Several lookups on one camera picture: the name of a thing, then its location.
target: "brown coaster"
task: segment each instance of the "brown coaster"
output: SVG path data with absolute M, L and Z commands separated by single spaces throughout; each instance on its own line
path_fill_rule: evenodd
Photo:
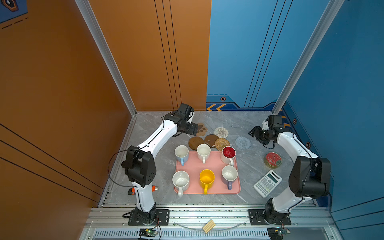
M 215 134 L 210 134 L 205 137 L 204 142 L 205 144 L 209 145 L 210 147 L 215 147 L 215 141 L 218 139 L 218 136 Z
M 204 136 L 205 133 L 208 131 L 207 127 L 204 125 L 204 123 L 199 122 L 199 127 L 197 128 L 197 134 L 196 136 Z
M 217 150 L 219 150 L 219 151 L 222 151 L 223 148 L 225 148 L 225 147 L 231 146 L 229 141 L 225 138 L 218 138 L 215 141 L 215 145 L 216 145 Z
M 204 143 L 204 140 L 201 138 L 201 137 L 192 137 L 189 142 L 188 142 L 188 145 L 189 147 L 192 149 L 192 150 L 197 150 L 197 147 L 200 145 L 200 144 L 203 144 Z

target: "gray marble tabletop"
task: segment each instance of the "gray marble tabletop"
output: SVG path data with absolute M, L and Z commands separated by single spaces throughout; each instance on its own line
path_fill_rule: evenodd
M 137 146 L 146 140 L 161 124 L 161 116 L 167 112 L 138 112 L 137 121 L 135 123 L 128 146 Z M 227 140 L 236 149 L 238 175 L 240 179 L 241 191 L 239 194 L 184 194 L 179 197 L 174 191 L 172 184 L 172 176 L 175 173 L 176 157 L 174 150 L 178 145 L 188 146 L 191 137 L 187 134 L 181 134 L 165 143 L 159 151 L 155 163 L 157 174 L 152 184 L 159 187 L 159 190 L 153 193 L 154 200 L 157 205 L 160 204 L 265 204 L 271 197 L 279 195 L 288 187 L 288 177 L 293 167 L 293 161 L 287 152 L 279 145 L 275 145 L 273 150 L 263 147 L 255 138 L 248 135 L 254 126 L 261 126 L 261 123 L 270 115 L 269 111 L 196 111 L 193 122 L 202 122 L 208 128 L 208 132 L 201 136 L 203 139 L 209 134 L 213 134 L 217 127 L 225 127 L 229 131 Z M 235 144 L 238 137 L 246 137 L 250 139 L 252 145 L 247 150 L 239 149 Z M 274 171 L 279 174 L 283 181 L 271 192 L 269 196 L 263 198 L 254 188 L 253 185 L 263 177 L 269 170 L 263 159 L 268 152 L 278 153 L 283 163 Z M 115 181 L 122 185 L 129 185 L 131 182 L 128 176 L 124 174 L 124 170 L 120 167 L 120 163 L 115 164 L 119 168 Z M 111 194 L 104 202 L 105 204 L 134 204 L 136 197 L 127 194 L 127 187 L 120 187 L 114 184 L 111 188 Z

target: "calculator screen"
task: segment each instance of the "calculator screen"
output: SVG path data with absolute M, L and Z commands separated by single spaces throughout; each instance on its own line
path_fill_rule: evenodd
M 275 183 L 277 183 L 278 181 L 274 178 L 274 177 L 272 177 L 272 175 L 271 174 L 268 174 L 268 177 L 270 178 L 270 179 L 272 179 L 272 181 L 274 181 Z

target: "round tin can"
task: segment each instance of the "round tin can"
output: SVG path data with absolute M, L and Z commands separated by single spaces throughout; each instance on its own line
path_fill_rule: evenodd
M 279 154 L 275 152 L 269 152 L 265 155 L 264 163 L 269 168 L 277 168 L 281 165 L 282 159 Z

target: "blue mug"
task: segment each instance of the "blue mug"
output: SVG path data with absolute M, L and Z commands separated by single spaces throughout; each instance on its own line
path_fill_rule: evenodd
M 228 165 L 221 171 L 221 180 L 227 185 L 228 190 L 232 190 L 232 183 L 237 178 L 237 170 L 234 166 Z
M 180 145 L 175 149 L 175 155 L 177 160 L 181 162 L 181 166 L 184 166 L 185 162 L 188 161 L 189 149 L 185 145 Z

